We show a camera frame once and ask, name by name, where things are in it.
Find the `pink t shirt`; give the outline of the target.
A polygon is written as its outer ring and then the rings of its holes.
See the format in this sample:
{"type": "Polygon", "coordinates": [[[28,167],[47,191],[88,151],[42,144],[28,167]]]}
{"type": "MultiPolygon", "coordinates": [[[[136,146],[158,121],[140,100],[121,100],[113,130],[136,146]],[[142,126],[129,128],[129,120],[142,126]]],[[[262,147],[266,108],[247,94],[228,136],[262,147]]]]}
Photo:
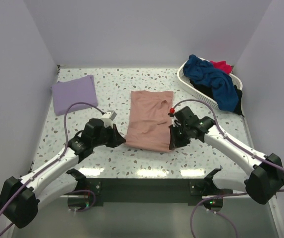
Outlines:
{"type": "Polygon", "coordinates": [[[138,149],[169,152],[172,91],[132,91],[126,145],[138,149]]]}

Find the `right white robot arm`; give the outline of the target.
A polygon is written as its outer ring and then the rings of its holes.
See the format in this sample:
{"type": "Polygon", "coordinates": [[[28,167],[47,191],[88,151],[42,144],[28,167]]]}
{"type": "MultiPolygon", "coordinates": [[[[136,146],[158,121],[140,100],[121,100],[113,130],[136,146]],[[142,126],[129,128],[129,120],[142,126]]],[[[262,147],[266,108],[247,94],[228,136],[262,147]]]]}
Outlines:
{"type": "Polygon", "coordinates": [[[186,106],[175,111],[169,110],[174,124],[169,127],[169,149],[185,147],[191,140],[199,140],[219,150],[236,163],[246,174],[244,181],[235,175],[209,176],[204,188],[208,194],[215,195],[222,189],[247,193],[259,204],[266,204],[284,185],[284,172],[279,156],[259,152],[226,132],[216,118],[199,118],[186,106]]]}

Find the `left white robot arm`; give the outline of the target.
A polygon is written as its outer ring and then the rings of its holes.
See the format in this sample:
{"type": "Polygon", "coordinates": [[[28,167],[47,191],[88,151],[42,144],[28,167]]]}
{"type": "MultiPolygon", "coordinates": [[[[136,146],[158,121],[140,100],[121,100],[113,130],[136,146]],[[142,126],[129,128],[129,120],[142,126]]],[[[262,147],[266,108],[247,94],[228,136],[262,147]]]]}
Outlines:
{"type": "Polygon", "coordinates": [[[81,135],[75,135],[48,162],[38,169],[15,178],[11,176],[3,185],[0,194],[0,212],[18,228],[26,227],[37,215],[45,188],[61,174],[81,163],[98,146],[115,148],[125,143],[112,118],[92,118],[81,135]]]}

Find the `white laundry basket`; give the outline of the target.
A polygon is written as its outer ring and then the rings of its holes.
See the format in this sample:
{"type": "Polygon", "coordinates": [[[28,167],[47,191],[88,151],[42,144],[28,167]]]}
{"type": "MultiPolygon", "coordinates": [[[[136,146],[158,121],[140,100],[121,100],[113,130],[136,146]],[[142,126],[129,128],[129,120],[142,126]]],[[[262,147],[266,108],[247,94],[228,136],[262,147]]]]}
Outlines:
{"type": "Polygon", "coordinates": [[[217,101],[214,99],[212,92],[208,88],[204,88],[203,86],[194,87],[189,78],[184,75],[184,65],[186,61],[179,67],[177,70],[177,83],[181,89],[192,95],[198,100],[201,100],[212,108],[219,109],[217,101]]]}

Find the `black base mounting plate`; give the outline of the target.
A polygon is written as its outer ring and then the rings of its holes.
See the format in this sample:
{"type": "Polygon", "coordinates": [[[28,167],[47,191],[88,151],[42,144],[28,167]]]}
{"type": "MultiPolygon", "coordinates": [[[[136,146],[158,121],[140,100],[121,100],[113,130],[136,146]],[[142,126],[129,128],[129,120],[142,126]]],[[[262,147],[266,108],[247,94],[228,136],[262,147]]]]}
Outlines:
{"type": "Polygon", "coordinates": [[[205,196],[233,194],[218,189],[207,178],[87,178],[67,194],[70,209],[84,210],[105,203],[186,203],[196,205],[205,196]]]}

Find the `folded purple t shirt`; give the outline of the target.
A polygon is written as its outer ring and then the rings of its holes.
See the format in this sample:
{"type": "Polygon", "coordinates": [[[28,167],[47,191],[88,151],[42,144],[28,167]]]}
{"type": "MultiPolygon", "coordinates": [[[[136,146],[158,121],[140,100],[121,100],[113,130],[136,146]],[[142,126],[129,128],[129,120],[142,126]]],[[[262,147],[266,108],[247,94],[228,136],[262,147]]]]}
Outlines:
{"type": "Polygon", "coordinates": [[[63,115],[67,108],[74,103],[86,102],[98,106],[94,77],[85,76],[67,82],[57,82],[51,87],[53,109],[57,116],[63,115]]]}

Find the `blue t shirt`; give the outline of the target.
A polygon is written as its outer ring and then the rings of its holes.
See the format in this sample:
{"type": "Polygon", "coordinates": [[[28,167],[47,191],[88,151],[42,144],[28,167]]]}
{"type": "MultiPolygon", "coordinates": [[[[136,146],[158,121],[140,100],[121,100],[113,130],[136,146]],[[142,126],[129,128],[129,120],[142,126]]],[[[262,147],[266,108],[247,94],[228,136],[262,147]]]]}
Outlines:
{"type": "Polygon", "coordinates": [[[184,75],[196,84],[204,85],[219,92],[229,92],[233,89],[233,81],[225,72],[202,60],[196,55],[189,55],[184,68],[184,75]]]}

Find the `red t shirt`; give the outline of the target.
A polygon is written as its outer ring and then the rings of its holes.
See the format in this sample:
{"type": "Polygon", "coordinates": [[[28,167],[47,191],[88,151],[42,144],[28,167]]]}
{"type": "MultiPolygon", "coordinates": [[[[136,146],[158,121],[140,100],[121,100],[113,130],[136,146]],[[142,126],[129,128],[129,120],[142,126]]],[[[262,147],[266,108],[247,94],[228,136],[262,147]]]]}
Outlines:
{"type": "Polygon", "coordinates": [[[233,67],[228,65],[226,61],[210,61],[210,63],[214,66],[214,68],[219,69],[225,72],[226,74],[231,74],[233,72],[233,67]]]}

